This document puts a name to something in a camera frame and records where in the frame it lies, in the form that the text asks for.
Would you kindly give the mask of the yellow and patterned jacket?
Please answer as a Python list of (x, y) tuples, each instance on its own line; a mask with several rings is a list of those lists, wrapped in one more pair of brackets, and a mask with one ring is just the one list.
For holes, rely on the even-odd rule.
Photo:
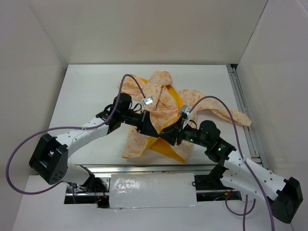
[[(146, 106), (150, 111), (150, 120), (154, 128), (160, 132), (163, 128), (172, 125), (179, 119), (179, 110), (183, 105), (194, 106), (192, 111), (192, 120), (197, 119), (197, 112), (201, 110), (210, 110), (218, 117), (229, 122), (250, 126), (252, 121), (242, 112), (229, 109), (215, 99), (203, 99), (204, 94), (198, 90), (180, 90), (175, 91), (171, 85), (172, 78), (167, 71), (155, 71), (149, 80), (136, 75), (126, 77), (118, 84), (122, 93), (129, 94), (134, 101), (141, 101), (146, 97), (152, 97), (153, 103)], [(126, 146), (122, 157), (125, 159), (140, 157), (148, 149), (163, 154), (181, 163), (185, 163), (192, 150), (192, 143), (182, 142), (179, 146), (171, 146), (161, 138), (151, 138), (142, 135), (135, 128), (129, 129)]]

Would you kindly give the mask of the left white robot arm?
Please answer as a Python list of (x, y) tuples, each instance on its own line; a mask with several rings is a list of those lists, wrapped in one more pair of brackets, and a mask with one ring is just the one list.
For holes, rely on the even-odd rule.
[(121, 93), (114, 98), (112, 104), (106, 106), (81, 129), (58, 136), (43, 135), (30, 158), (29, 166), (49, 185), (61, 181), (71, 182), (77, 184), (82, 191), (90, 192), (95, 186), (94, 174), (83, 166), (72, 164), (71, 155), (90, 142), (118, 129), (123, 123), (135, 127), (141, 134), (158, 137), (151, 124), (150, 113), (145, 110), (153, 101), (152, 97), (142, 99), (141, 111), (135, 112), (131, 108), (132, 97)]

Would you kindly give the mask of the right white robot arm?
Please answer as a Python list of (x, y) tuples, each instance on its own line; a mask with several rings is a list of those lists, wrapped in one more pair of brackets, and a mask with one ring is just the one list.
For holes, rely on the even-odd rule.
[(286, 179), (265, 169), (245, 156), (220, 137), (220, 130), (210, 120), (203, 121), (199, 128), (182, 126), (177, 122), (161, 131), (160, 138), (171, 145), (183, 141), (206, 148), (205, 155), (217, 166), (211, 171), (212, 187), (234, 188), (249, 197), (269, 204), (273, 216), (281, 222), (291, 223), (303, 194), (298, 180)]

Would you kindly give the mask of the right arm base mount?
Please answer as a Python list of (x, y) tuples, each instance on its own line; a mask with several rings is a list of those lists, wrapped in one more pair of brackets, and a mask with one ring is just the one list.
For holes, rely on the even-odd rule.
[(240, 193), (232, 188), (223, 186), (219, 179), (211, 175), (195, 175), (192, 186), (196, 189), (198, 202), (241, 200)]

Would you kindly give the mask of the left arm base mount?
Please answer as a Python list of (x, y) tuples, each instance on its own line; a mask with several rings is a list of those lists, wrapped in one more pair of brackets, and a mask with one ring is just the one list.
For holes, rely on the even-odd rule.
[(68, 183), (64, 204), (95, 204), (98, 208), (109, 208), (110, 180), (110, 174), (103, 174), (100, 177), (96, 176), (88, 186)]

